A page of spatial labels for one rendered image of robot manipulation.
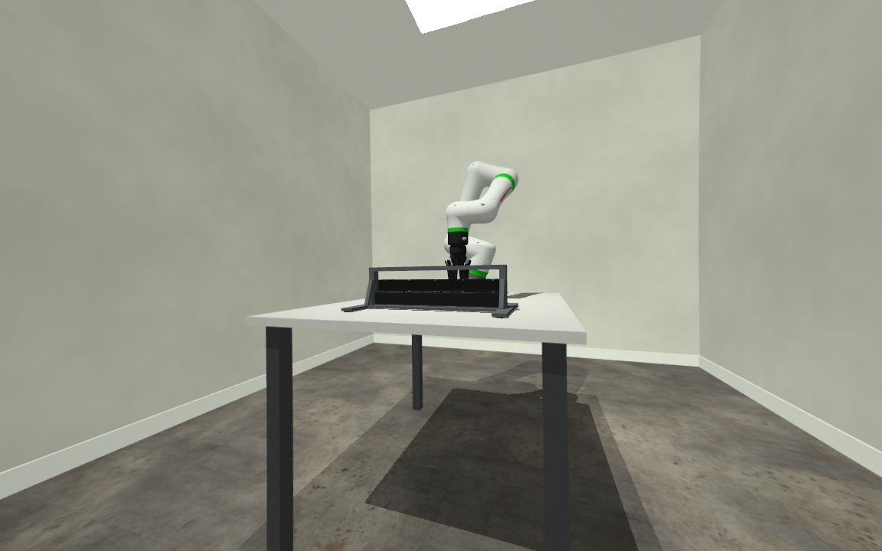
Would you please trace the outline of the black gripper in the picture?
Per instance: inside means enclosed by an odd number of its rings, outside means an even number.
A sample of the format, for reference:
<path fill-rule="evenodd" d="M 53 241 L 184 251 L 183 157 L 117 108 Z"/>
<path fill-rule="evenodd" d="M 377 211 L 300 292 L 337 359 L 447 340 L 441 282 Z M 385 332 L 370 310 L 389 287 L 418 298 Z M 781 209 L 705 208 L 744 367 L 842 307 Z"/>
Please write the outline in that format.
<path fill-rule="evenodd" d="M 466 246 L 451 246 L 450 247 L 450 259 L 445 260 L 446 266 L 470 266 L 470 260 L 466 258 Z M 451 264 L 452 263 L 452 264 Z M 456 279 L 456 273 L 458 271 L 447 271 L 448 279 Z M 468 279 L 469 271 L 459 271 L 460 279 Z"/>

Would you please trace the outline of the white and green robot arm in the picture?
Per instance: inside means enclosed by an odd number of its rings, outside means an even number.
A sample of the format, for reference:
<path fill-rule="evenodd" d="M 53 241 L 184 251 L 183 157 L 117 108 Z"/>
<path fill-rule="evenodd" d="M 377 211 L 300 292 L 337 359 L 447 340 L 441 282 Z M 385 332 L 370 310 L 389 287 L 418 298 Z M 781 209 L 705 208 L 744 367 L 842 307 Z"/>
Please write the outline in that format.
<path fill-rule="evenodd" d="M 471 163 L 466 170 L 461 201 L 451 203 L 446 209 L 448 233 L 443 244 L 446 252 L 450 254 L 451 246 L 466 246 L 466 258 L 471 266 L 492 265 L 496 248 L 490 242 L 470 237 L 470 224 L 493 222 L 501 204 L 517 184 L 518 174 L 511 168 L 491 166 L 483 161 Z M 490 188 L 479 199 L 485 186 Z"/>

